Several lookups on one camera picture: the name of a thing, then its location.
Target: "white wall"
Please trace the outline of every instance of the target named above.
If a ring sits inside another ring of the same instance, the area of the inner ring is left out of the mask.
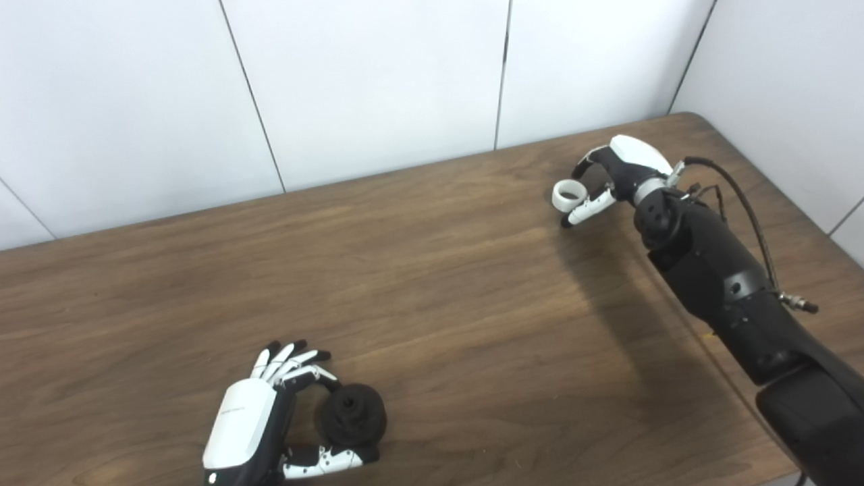
[[[283,192],[214,0],[1,2],[0,178],[58,236]]]
[[[673,106],[705,117],[826,232],[864,197],[862,18],[861,0],[718,0]]]
[[[492,150],[507,0],[225,0],[288,189]]]
[[[665,115],[712,1],[513,0],[498,147]]]
[[[0,181],[0,250],[52,239],[51,233]]]
[[[63,237],[663,114],[710,1],[514,0],[505,73],[509,0],[3,2],[0,179]]]

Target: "robot finger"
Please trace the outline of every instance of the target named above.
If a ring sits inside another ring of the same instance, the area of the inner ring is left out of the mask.
[[[378,449],[364,447],[345,449],[337,446],[291,447],[282,474],[285,479],[323,476],[348,470],[378,460]]]
[[[330,359],[330,353],[327,351],[320,351],[318,349],[313,349],[311,351],[307,351],[300,355],[291,356],[276,372],[270,377],[268,382],[270,384],[276,384],[280,377],[288,373],[293,369],[301,368],[309,363],[317,362],[317,361],[326,361]]]
[[[252,366],[252,374],[250,374],[249,377],[261,378],[261,374],[263,374],[264,369],[267,368],[267,363],[270,362],[270,357],[275,355],[281,347],[282,344],[279,341],[271,341],[266,348],[258,353],[258,358],[255,360],[255,365]]]
[[[603,212],[604,210],[612,206],[615,202],[617,201],[612,195],[612,190],[610,188],[606,188],[596,197],[585,200],[585,202],[577,206],[569,213],[565,214],[564,217],[561,219],[561,226],[576,226],[577,224],[585,221],[591,216]]]
[[[273,374],[285,363],[294,353],[306,348],[306,341],[300,340],[295,341],[290,344],[286,344],[279,354],[273,356],[270,362],[267,364],[267,367],[261,373],[260,378],[262,380],[269,380],[273,377]]]
[[[318,365],[306,365],[302,368],[289,371],[279,377],[278,380],[275,380],[276,384],[281,384],[294,393],[298,393],[303,388],[316,382],[321,383],[331,392],[341,386],[339,379],[334,374]]]
[[[576,167],[573,169],[573,175],[571,178],[575,180],[581,179],[582,176],[585,175],[585,172],[588,170],[588,167],[591,167],[596,163],[595,160],[591,158],[591,154],[595,153],[597,150],[604,149],[608,145],[601,145],[600,147],[594,147],[589,150],[587,154],[576,164]]]

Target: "black object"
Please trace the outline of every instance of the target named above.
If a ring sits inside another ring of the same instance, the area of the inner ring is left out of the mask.
[[[795,482],[795,486],[804,486],[807,483],[807,474],[801,471],[801,474],[798,475],[798,480]]]
[[[765,386],[757,407],[804,473],[818,486],[864,484],[864,378],[796,321],[774,278],[704,204],[658,189],[636,207],[634,224],[684,308],[711,327],[753,383]],[[766,247],[763,254],[773,273]]]
[[[777,273],[774,271],[774,260],[771,259],[771,254],[768,252],[768,244],[765,242],[765,234],[762,233],[762,226],[759,224],[759,220],[756,218],[756,212],[753,211],[753,207],[750,206],[750,201],[747,199],[747,196],[744,194],[744,191],[741,190],[741,187],[738,185],[738,183],[732,178],[732,176],[728,172],[726,172],[725,169],[717,165],[713,160],[709,158],[685,157],[683,162],[684,165],[701,165],[703,167],[708,167],[712,169],[717,174],[720,174],[720,176],[725,179],[726,182],[728,182],[729,186],[732,187],[732,190],[735,191],[735,195],[738,196],[738,199],[741,202],[741,206],[744,207],[744,211],[747,213],[747,218],[750,219],[750,224],[753,225],[753,232],[756,233],[756,240],[759,242],[759,250],[762,252],[762,259],[765,261],[765,270],[768,273],[768,280],[770,280],[775,287],[779,287],[779,284],[777,282]],[[719,189],[717,189],[717,197],[720,198]]]
[[[387,430],[387,413],[374,388],[355,383],[330,393],[319,412],[319,423],[330,444],[374,446]]]

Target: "black arm segment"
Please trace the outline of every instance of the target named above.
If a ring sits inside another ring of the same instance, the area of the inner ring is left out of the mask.
[[[796,321],[714,211],[661,189],[634,223],[684,308],[764,387],[756,405],[802,470],[817,486],[864,484],[864,378]]]

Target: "black robotic arm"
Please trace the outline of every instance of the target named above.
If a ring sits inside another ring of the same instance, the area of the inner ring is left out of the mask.
[[[567,212],[562,226],[572,227],[608,207],[588,209],[603,201],[602,194],[630,202],[649,260],[684,308],[711,327],[762,387],[756,395],[759,412],[804,473],[817,486],[864,484],[864,379],[788,310],[816,307],[782,293],[770,266],[766,273],[715,211],[675,188],[689,165],[717,169],[734,184],[728,173],[699,157],[687,157],[672,169],[658,155],[650,145],[621,135],[591,150],[574,178],[596,163],[612,182],[563,209],[556,190],[553,202]],[[766,261],[770,265],[767,253]]]

